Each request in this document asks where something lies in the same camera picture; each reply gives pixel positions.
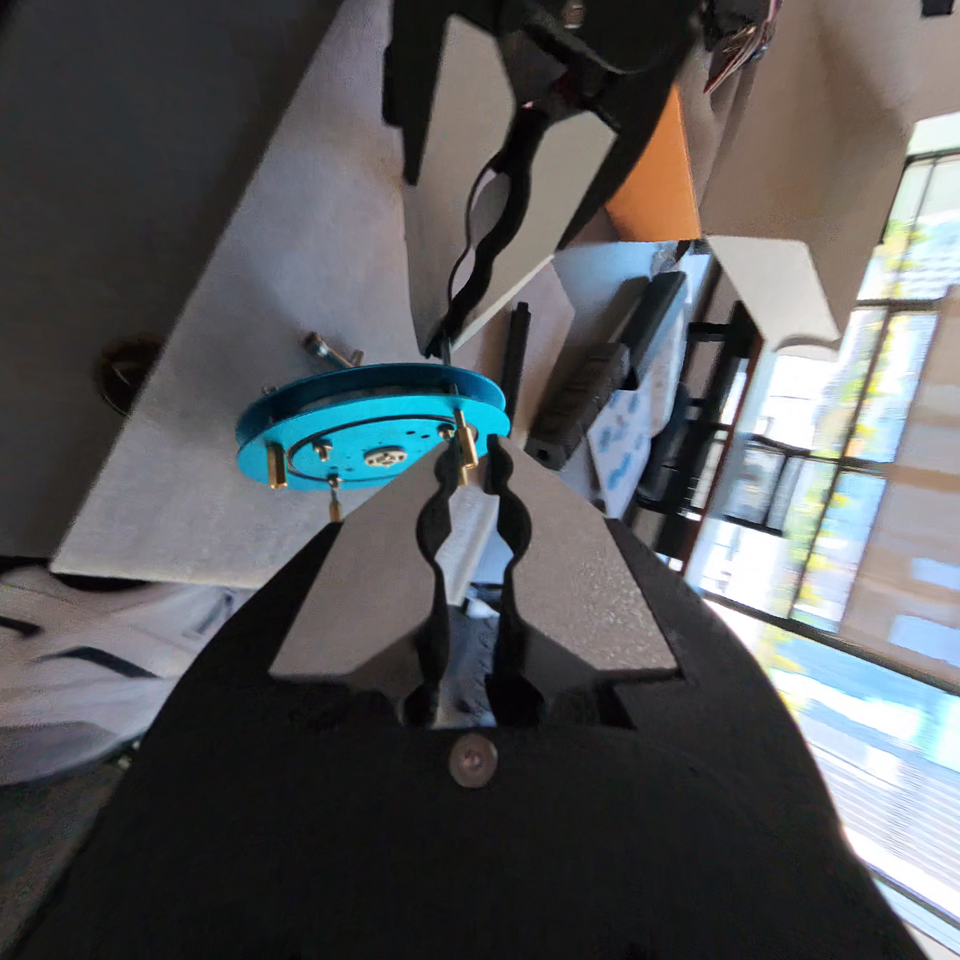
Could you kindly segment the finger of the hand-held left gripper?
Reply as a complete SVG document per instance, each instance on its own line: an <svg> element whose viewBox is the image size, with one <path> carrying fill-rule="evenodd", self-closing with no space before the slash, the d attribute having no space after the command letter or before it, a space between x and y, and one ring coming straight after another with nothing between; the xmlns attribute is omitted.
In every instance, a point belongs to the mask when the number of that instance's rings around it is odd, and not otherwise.
<svg viewBox="0 0 960 960"><path fill-rule="evenodd" d="M515 112L495 38L451 16L441 37L418 178L405 186L409 302L423 356L450 309L458 264L480 247L470 238L474 188L504 147Z"/></svg>
<svg viewBox="0 0 960 960"><path fill-rule="evenodd" d="M533 106L515 110L475 185L469 238L480 246L458 264L428 356L469 340L553 257L614 139L589 112L556 119Z"/></svg>

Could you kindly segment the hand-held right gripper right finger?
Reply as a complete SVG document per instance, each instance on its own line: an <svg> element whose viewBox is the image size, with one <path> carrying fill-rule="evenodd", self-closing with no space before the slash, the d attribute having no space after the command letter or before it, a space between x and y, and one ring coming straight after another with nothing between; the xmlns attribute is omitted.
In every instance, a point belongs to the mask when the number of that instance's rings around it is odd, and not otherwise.
<svg viewBox="0 0 960 960"><path fill-rule="evenodd" d="M679 665L605 516L505 437L486 490L510 550L485 680L497 726L632 726L618 689Z"/></svg>

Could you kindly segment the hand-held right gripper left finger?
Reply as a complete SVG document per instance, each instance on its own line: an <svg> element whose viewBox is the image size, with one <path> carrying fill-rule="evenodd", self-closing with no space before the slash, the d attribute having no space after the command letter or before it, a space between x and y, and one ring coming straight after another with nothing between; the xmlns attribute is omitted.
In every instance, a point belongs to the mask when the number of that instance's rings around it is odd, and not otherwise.
<svg viewBox="0 0 960 960"><path fill-rule="evenodd" d="M295 683L376 692L433 726L450 660L445 574L460 457L442 441L342 522L270 666Z"/></svg>

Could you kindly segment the blue round metal base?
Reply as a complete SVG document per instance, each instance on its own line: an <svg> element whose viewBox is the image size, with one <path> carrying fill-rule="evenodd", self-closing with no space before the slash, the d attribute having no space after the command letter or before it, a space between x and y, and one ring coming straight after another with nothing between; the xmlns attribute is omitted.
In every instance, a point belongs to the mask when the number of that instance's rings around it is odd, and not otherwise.
<svg viewBox="0 0 960 960"><path fill-rule="evenodd" d="M236 465L274 491L323 493L331 522L342 496L391 483L438 445L474 469L491 437L510 434L508 400L459 366L389 363L308 376L262 395L235 426Z"/></svg>

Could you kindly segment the black electric screwdriver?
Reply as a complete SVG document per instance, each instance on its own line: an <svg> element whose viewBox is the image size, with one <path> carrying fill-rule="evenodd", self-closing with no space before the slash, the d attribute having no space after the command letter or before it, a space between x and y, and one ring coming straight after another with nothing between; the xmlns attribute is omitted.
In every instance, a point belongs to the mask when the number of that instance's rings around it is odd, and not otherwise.
<svg viewBox="0 0 960 960"><path fill-rule="evenodd" d="M510 313L500 377L505 413L511 423L514 422L520 398L531 320L529 303L519 301Z"/></svg>

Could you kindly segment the black round desk badge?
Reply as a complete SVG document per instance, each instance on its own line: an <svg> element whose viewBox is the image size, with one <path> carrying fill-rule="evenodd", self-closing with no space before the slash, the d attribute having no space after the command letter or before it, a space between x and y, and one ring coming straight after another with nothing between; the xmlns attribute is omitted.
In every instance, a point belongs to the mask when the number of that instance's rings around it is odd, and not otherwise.
<svg viewBox="0 0 960 960"><path fill-rule="evenodd" d="M100 399L112 411L121 417L131 413L164 346L162 338L140 334L114 342L101 352L92 377Z"/></svg>

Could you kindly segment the orange cardboard box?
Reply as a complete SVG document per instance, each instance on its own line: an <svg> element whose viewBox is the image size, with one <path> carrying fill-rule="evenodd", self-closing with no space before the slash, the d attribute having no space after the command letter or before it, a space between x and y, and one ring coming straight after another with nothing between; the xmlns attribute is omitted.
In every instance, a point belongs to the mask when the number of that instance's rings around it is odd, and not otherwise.
<svg viewBox="0 0 960 960"><path fill-rule="evenodd" d="M704 40L606 213L624 241L705 241L769 349L835 352L923 86L922 2L782 2L762 58L704 93Z"/></svg>

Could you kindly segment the instruction sheet blue prints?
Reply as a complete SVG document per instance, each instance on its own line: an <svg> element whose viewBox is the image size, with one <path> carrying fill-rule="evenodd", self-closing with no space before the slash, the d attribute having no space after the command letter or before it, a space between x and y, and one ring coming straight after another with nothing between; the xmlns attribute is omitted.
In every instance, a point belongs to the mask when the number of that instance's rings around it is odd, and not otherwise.
<svg viewBox="0 0 960 960"><path fill-rule="evenodd" d="M672 414L687 346L690 307L682 301L665 317L665 337L636 387L615 391L589 427L586 440L598 492L593 500L621 519L651 456L653 440Z"/></svg>

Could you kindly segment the dark grey case sleeve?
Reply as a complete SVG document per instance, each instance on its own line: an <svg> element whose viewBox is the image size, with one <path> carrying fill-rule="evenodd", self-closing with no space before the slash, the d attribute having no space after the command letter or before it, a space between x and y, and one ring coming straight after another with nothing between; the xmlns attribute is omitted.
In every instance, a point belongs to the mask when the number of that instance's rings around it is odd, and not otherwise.
<svg viewBox="0 0 960 960"><path fill-rule="evenodd" d="M688 277L669 270L651 278L614 343L623 355L621 387L637 390L654 361L687 317Z"/></svg>

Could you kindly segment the black screwdriver bit holder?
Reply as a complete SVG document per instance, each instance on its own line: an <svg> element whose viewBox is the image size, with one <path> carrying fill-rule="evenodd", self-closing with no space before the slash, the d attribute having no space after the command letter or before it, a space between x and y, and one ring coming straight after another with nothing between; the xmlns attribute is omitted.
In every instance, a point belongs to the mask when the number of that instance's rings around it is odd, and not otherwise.
<svg viewBox="0 0 960 960"><path fill-rule="evenodd" d="M559 472L628 378L630 369L631 351L626 344L607 342L594 346L541 407L525 452L547 470Z"/></svg>

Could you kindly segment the metal cross wrench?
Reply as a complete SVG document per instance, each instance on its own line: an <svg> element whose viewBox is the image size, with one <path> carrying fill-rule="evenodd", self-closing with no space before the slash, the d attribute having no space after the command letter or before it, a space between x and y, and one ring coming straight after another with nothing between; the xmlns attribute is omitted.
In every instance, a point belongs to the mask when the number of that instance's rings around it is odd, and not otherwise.
<svg viewBox="0 0 960 960"><path fill-rule="evenodd" d="M337 371L357 369L362 366L365 359L363 350L357 349L349 355L345 354L316 331L306 334L301 341L301 347L306 354Z"/></svg>

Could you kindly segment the white foam sheet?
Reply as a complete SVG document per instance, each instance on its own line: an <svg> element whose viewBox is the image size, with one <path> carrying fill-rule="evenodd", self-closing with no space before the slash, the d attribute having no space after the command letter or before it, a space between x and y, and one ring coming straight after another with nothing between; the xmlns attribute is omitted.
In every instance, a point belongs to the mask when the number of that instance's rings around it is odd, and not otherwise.
<svg viewBox="0 0 960 960"><path fill-rule="evenodd" d="M323 493L236 463L264 388L318 371L314 331L367 362L420 359L402 145L382 123L389 2L343 2L113 449L58 547L61 574L256 589L328 522Z"/></svg>

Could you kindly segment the large window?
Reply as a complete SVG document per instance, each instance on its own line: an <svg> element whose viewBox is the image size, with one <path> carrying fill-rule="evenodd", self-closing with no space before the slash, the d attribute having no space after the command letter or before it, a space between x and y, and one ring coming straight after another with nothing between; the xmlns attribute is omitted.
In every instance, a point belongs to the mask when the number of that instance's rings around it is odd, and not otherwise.
<svg viewBox="0 0 960 960"><path fill-rule="evenodd" d="M842 828L958 958L958 112L918 121L840 345L735 380L688 582L796 721Z"/></svg>

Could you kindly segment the wooden table black frame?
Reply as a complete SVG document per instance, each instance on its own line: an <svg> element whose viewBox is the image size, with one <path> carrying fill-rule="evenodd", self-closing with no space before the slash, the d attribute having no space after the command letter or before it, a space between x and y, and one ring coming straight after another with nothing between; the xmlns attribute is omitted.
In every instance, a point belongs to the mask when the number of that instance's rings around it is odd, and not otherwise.
<svg viewBox="0 0 960 960"><path fill-rule="evenodd" d="M630 502L633 531L683 570L706 515L714 473L732 427L724 412L739 375L749 378L762 337L740 299L724 321L692 321L686 333L674 405Z"/></svg>

